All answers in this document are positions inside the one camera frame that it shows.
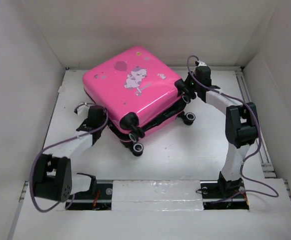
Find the pink hard-shell suitcase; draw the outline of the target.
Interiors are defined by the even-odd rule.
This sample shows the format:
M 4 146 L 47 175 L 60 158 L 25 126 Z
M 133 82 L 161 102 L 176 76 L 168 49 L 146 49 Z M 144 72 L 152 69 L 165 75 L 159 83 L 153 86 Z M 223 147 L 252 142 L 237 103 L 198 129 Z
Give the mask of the pink hard-shell suitcase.
M 185 112 L 194 97 L 182 77 L 142 46 L 90 69 L 82 83 L 90 99 L 106 108 L 108 127 L 137 157 L 144 151 L 141 139 L 177 118 L 188 126 L 196 119 Z

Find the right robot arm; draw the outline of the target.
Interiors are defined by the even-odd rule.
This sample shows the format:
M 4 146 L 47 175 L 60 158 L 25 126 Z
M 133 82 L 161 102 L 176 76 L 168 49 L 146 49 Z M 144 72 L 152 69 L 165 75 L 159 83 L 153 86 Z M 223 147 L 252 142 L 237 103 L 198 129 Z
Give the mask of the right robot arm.
M 185 80 L 194 93 L 203 102 L 215 107 L 225 115 L 225 136 L 228 141 L 226 160 L 219 173 L 216 186 L 208 188 L 208 192 L 217 194 L 217 198 L 229 198 L 242 187 L 241 166 L 251 145 L 258 138 L 258 128 L 253 119 L 257 113 L 254 103 L 243 104 L 240 100 L 224 96 L 218 86 L 212 85 L 211 69 L 199 65 L 190 71 Z

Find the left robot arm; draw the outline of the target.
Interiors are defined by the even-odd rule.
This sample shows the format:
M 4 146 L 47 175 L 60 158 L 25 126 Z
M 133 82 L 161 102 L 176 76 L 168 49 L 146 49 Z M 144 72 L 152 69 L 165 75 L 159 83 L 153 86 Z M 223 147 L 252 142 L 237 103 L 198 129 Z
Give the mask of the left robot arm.
M 81 193 L 92 198 L 97 186 L 89 174 L 78 173 L 79 189 L 74 187 L 75 175 L 72 174 L 72 160 L 92 147 L 101 137 L 108 124 L 106 108 L 92 104 L 88 107 L 86 118 L 74 131 L 74 136 L 45 147 L 35 157 L 30 171 L 30 196 L 34 205 L 36 198 L 66 202 L 69 197 Z

